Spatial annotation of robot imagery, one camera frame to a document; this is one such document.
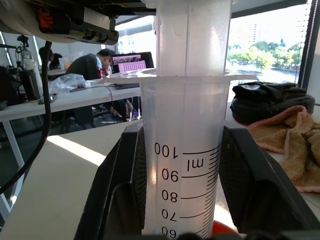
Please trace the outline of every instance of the laptop screen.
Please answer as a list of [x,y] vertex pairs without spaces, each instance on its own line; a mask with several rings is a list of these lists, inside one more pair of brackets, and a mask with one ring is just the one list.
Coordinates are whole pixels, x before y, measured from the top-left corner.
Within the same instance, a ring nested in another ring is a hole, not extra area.
[[112,73],[154,68],[151,52],[117,54],[111,58]]

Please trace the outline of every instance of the man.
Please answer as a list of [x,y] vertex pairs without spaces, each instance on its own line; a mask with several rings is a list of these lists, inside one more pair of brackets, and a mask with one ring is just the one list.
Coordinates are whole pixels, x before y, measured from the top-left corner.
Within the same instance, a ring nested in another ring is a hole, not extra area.
[[[101,79],[110,75],[108,68],[111,65],[111,56],[115,52],[110,49],[102,49],[96,55],[89,53],[73,61],[65,74],[79,74],[85,80]],[[117,100],[112,103],[106,102],[104,106],[114,115],[120,117],[124,122],[130,116],[132,105],[126,99]]]
[[[45,48],[41,47],[39,49],[39,55],[41,58],[41,61],[44,62],[44,58],[45,58]],[[53,53],[52,50],[50,49],[50,54],[49,54],[49,61],[50,61],[50,65],[49,65],[49,69],[53,70],[53,69],[60,69],[60,62],[59,59],[62,58],[62,55],[60,55],[59,53]]]

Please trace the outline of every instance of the fuzzy towel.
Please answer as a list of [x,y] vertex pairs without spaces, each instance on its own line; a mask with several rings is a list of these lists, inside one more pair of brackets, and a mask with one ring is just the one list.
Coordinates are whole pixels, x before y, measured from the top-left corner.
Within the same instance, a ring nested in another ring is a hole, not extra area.
[[320,193],[320,123],[304,106],[292,106],[248,130],[260,147],[284,154],[280,164],[299,192]]

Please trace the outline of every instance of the window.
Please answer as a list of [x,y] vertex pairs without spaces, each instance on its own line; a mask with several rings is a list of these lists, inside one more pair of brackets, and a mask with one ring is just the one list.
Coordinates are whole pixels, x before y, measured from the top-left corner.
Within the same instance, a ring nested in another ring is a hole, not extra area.
[[154,17],[145,16],[115,26],[119,32],[119,41],[116,45],[118,54],[151,52],[156,65],[156,35]]
[[231,19],[226,70],[263,82],[298,83],[311,0]]

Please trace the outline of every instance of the plastic bag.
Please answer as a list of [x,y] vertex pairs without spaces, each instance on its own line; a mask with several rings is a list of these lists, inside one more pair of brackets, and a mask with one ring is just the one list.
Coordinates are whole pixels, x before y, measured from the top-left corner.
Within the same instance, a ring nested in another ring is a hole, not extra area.
[[79,74],[66,74],[58,77],[52,82],[49,82],[49,93],[69,93],[70,90],[75,89],[83,85],[86,80],[84,76]]

